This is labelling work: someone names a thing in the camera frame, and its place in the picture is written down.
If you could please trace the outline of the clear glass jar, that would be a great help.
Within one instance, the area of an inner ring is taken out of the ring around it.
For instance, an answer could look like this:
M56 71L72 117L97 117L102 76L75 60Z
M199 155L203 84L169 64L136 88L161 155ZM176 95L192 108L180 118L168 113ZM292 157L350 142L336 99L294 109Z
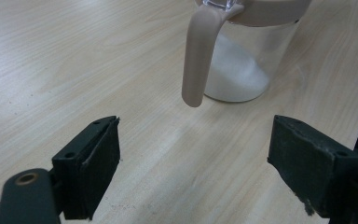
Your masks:
M312 0L195 0L197 10L187 28L182 97L201 105L216 39L224 35L246 48L269 78Z

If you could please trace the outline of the white granules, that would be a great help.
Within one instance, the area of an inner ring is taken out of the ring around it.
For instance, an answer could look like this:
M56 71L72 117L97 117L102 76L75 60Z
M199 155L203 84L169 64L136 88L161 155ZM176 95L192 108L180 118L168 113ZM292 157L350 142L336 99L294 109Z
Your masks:
M239 103L261 95L269 77L243 46L219 35L207 79L205 94L219 101Z

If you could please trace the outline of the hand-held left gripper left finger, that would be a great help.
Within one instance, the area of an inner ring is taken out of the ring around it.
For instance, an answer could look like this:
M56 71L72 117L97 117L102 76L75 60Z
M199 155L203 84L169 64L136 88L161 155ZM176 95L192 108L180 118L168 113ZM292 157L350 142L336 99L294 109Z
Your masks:
M92 219L120 161L116 116L89 124L52 158L66 219Z

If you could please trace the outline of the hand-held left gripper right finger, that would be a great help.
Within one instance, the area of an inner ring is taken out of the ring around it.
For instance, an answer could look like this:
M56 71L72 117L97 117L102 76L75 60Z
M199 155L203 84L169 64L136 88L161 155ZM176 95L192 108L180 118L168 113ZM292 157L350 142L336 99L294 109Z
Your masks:
M349 180L358 171L357 152L301 120L276 115L268 163L310 213L344 214Z

